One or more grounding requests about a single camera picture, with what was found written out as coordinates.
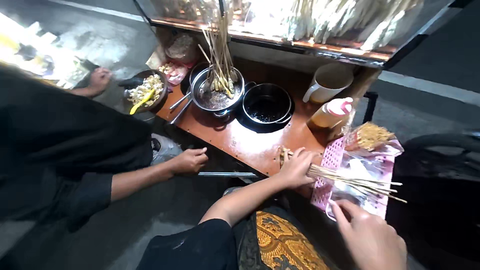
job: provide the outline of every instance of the hot oil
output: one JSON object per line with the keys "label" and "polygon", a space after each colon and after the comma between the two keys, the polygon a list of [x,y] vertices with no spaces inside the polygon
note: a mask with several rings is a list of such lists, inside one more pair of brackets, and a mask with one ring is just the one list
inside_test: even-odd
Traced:
{"label": "hot oil", "polygon": [[285,115],[284,109],[272,96],[258,96],[245,107],[250,117],[260,123],[277,121]]}

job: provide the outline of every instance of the yellow handle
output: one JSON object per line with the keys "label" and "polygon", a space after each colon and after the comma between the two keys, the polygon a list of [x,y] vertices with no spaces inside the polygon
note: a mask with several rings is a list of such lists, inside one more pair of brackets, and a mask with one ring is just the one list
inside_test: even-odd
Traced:
{"label": "yellow handle", "polygon": [[134,114],[135,111],[137,111],[137,109],[142,106],[145,102],[147,102],[151,97],[152,97],[152,94],[153,92],[155,91],[155,89],[152,89],[150,90],[150,92],[148,92],[147,96],[142,99],[142,101],[138,102],[137,104],[135,104],[132,109],[130,110],[130,114]]}

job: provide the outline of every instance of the pot handle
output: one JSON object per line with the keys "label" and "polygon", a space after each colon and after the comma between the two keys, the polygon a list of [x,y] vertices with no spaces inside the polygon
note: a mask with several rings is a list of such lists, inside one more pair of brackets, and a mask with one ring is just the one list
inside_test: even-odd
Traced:
{"label": "pot handle", "polygon": [[292,113],[291,112],[288,113],[288,117],[285,120],[283,120],[282,122],[276,122],[276,123],[277,124],[285,124],[286,122],[288,122],[290,120],[290,118],[292,118]]}
{"label": "pot handle", "polygon": [[225,115],[227,115],[229,112],[230,112],[230,110],[224,110],[224,111],[222,111],[221,113],[216,113],[216,112],[214,112],[213,115],[214,115],[215,117],[222,118],[222,117],[224,117]]}
{"label": "pot handle", "polygon": [[245,91],[248,91],[248,90],[250,90],[250,88],[248,88],[248,86],[247,86],[247,85],[249,85],[249,84],[253,84],[253,85],[252,85],[250,88],[252,88],[252,87],[254,87],[255,85],[257,85],[257,83],[256,83],[256,82],[249,82],[249,83],[246,83],[246,84],[245,84]]}

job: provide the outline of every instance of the pink bottle cap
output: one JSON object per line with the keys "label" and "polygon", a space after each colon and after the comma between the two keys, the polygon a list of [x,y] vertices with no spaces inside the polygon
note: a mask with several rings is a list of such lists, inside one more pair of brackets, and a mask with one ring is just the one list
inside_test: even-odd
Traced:
{"label": "pink bottle cap", "polygon": [[344,116],[352,111],[353,98],[336,98],[327,104],[327,111],[335,116]]}

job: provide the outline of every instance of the wooden bowl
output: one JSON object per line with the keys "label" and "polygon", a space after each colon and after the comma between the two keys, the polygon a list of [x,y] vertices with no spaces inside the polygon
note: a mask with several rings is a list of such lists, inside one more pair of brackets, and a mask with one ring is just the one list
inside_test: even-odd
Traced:
{"label": "wooden bowl", "polygon": [[[147,107],[145,107],[145,105],[142,105],[137,109],[137,111],[135,111],[135,113],[140,113],[140,112],[145,112],[145,111],[151,110],[152,108],[157,106],[163,100],[163,98],[165,97],[165,95],[168,92],[167,78],[159,70],[155,70],[155,69],[144,70],[144,71],[138,73],[137,75],[135,75],[133,78],[145,79],[145,78],[148,78],[149,76],[154,75],[154,74],[157,74],[158,76],[160,76],[160,81],[162,81],[162,83],[163,83],[163,90],[160,93],[160,96],[157,98],[157,100],[155,100],[155,102],[152,105],[147,106]],[[123,98],[124,98],[125,103],[129,104],[129,106],[127,106],[127,108],[128,108],[128,111],[130,111],[130,109],[133,107],[133,103],[131,101],[127,100],[128,98],[130,98],[130,93],[128,92],[128,90],[131,90],[131,89],[125,89],[125,91],[123,92]]]}

